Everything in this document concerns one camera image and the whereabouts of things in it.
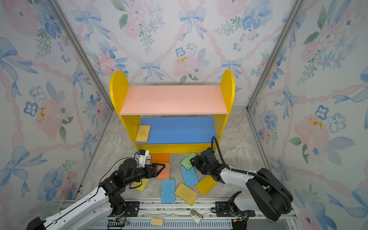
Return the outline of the green sponge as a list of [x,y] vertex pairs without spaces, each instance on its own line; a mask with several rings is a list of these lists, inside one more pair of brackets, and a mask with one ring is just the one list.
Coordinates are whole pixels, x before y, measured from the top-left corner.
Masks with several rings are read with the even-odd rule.
[[188,171],[193,168],[191,160],[197,156],[196,153],[191,153],[181,161],[181,165]]

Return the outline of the deep yellow sponge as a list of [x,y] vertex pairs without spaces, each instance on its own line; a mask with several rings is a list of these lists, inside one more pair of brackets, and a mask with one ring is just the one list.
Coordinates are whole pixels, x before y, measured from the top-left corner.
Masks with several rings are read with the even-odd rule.
[[215,187],[216,184],[217,181],[215,181],[210,175],[206,175],[198,184],[196,184],[195,187],[202,196],[205,196]]

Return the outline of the tan yellow sponge front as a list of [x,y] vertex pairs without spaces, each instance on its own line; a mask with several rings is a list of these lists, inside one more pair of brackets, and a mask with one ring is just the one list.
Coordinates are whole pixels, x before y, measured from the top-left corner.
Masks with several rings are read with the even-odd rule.
[[198,193],[181,183],[175,190],[174,194],[186,202],[188,205],[193,206]]

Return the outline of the dull yellow sponge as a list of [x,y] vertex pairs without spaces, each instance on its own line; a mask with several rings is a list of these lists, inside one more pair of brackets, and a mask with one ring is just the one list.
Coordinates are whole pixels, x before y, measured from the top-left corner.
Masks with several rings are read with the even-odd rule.
[[150,130],[150,125],[140,125],[137,131],[135,142],[147,143],[149,140]]

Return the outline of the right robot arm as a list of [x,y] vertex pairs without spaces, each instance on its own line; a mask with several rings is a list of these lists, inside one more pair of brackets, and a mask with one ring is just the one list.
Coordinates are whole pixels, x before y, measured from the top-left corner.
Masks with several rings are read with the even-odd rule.
[[190,160],[193,167],[203,175],[222,184],[237,185],[249,191],[251,198],[240,196],[235,192],[227,201],[225,212],[235,217],[246,214],[247,211],[260,211],[270,221],[277,221],[283,214],[292,211],[292,194],[266,168],[258,171],[245,171],[230,167],[222,155],[218,161],[212,148],[204,150]]

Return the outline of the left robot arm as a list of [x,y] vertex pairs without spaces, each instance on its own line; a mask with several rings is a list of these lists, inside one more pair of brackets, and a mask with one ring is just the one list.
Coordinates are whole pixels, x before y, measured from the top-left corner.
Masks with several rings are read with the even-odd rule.
[[142,179],[157,177],[165,164],[153,163],[139,168],[134,158],[123,158],[118,170],[101,181],[92,192],[68,208],[46,219],[37,217],[27,225],[28,230],[85,230],[110,215],[120,217],[128,207],[122,197],[127,186]]

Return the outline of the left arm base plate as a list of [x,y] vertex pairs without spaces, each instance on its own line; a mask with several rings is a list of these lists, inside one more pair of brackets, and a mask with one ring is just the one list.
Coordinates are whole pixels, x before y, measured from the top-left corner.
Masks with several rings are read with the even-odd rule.
[[122,203],[113,205],[111,216],[122,218],[122,217],[137,217],[140,209],[139,201],[124,201]]

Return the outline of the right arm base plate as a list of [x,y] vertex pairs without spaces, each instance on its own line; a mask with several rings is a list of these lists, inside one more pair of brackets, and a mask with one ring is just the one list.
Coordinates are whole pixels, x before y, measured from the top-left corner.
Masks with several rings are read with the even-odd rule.
[[245,218],[255,217],[254,210],[239,210],[234,203],[228,201],[217,201],[215,207],[211,208],[211,212],[216,214],[217,217],[233,217],[233,218]]

